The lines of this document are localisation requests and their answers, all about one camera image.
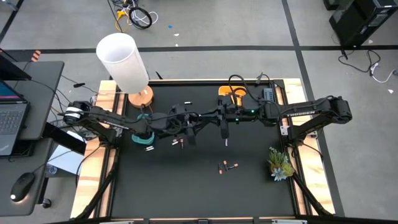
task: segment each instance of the white cylindrical lamp shade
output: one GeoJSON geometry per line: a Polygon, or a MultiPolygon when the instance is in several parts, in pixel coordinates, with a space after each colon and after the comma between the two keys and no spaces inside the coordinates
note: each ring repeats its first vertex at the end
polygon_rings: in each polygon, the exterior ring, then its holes
{"type": "Polygon", "coordinates": [[[139,93],[148,85],[147,70],[130,35],[107,35],[98,43],[96,54],[121,91],[139,93]]]}

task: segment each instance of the lamp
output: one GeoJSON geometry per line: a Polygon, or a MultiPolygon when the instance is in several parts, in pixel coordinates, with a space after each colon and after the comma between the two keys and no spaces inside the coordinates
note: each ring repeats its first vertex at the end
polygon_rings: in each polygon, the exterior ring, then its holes
{"type": "Polygon", "coordinates": [[[96,54],[121,91],[129,94],[133,106],[140,108],[152,103],[154,92],[148,86],[147,70],[130,35],[107,35],[98,43],[96,54]]]}

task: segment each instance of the computer mouse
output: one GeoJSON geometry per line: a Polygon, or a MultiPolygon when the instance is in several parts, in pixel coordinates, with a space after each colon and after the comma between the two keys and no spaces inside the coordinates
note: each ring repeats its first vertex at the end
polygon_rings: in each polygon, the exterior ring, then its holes
{"type": "Polygon", "coordinates": [[[29,193],[30,188],[35,180],[35,175],[31,172],[22,174],[12,186],[10,198],[14,202],[24,199],[29,193]]]}

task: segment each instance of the laptop keyboard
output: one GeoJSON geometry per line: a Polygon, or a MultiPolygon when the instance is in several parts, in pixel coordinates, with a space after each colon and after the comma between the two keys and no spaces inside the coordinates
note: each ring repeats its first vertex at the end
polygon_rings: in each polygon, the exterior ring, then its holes
{"type": "Polygon", "coordinates": [[[18,132],[24,111],[0,111],[0,134],[18,132]]]}

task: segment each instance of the wooden table frame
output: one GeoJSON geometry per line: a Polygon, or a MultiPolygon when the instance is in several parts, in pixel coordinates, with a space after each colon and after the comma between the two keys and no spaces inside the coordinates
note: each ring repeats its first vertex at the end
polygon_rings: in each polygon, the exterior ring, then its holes
{"type": "MultiPolygon", "coordinates": [[[[210,80],[151,80],[151,83],[158,82],[187,82],[187,81],[210,81],[210,80]]],[[[284,92],[285,96],[282,94],[282,89],[280,87],[276,88],[277,99],[279,104],[284,104],[284,98],[287,100],[289,104],[292,103],[300,103],[306,101],[303,87],[299,78],[288,78],[283,79],[284,92]]],[[[124,103],[124,94],[119,94],[115,97],[116,94],[116,82],[115,81],[102,81],[99,87],[99,95],[97,97],[96,105],[102,107],[105,110],[112,111],[115,109],[115,112],[121,114],[123,111],[123,103],[124,103]]],[[[301,125],[308,121],[310,116],[300,116],[292,118],[292,124],[301,125]]],[[[288,125],[288,120],[284,119],[284,125],[288,125]]],[[[318,143],[315,138],[311,138],[307,136],[304,140],[304,143],[318,149],[318,143]]],[[[98,147],[98,139],[94,139],[88,142],[86,147],[85,156],[90,154],[94,149],[98,147]]],[[[323,207],[328,210],[330,213],[335,212],[335,208],[333,206],[333,202],[331,199],[331,193],[328,185],[328,180],[326,179],[326,173],[323,166],[323,162],[320,158],[319,153],[315,152],[313,149],[308,148],[307,146],[299,146],[299,158],[301,161],[302,172],[305,178],[305,182],[307,187],[311,190],[312,194],[317,198],[317,200],[323,205],[323,207]]],[[[115,155],[115,150],[111,149],[106,152],[105,148],[99,148],[93,155],[86,159],[81,167],[80,179],[78,182],[78,187],[76,190],[75,201],[73,203],[73,208],[71,212],[71,218],[79,215],[86,205],[90,202],[94,194],[96,193],[99,185],[101,176],[104,176],[109,172],[113,158],[115,155]]],[[[295,159],[291,157],[292,165],[297,169],[298,164],[296,164],[295,159]]],[[[98,217],[105,217],[108,214],[108,205],[109,205],[109,193],[110,187],[108,186],[106,192],[104,193],[101,199],[101,206],[96,211],[96,215],[98,217]]],[[[308,203],[303,198],[303,194],[300,188],[295,183],[295,191],[297,195],[298,208],[301,215],[306,214],[314,214],[316,212],[313,208],[308,207],[308,203]]],[[[260,217],[260,219],[270,219],[270,218],[292,218],[292,217],[260,217]]],[[[198,218],[177,218],[177,219],[151,219],[151,220],[197,220],[198,218]]],[[[232,217],[232,218],[208,218],[212,220],[220,220],[220,219],[239,219],[239,220],[248,220],[253,219],[253,217],[232,217]]]]}

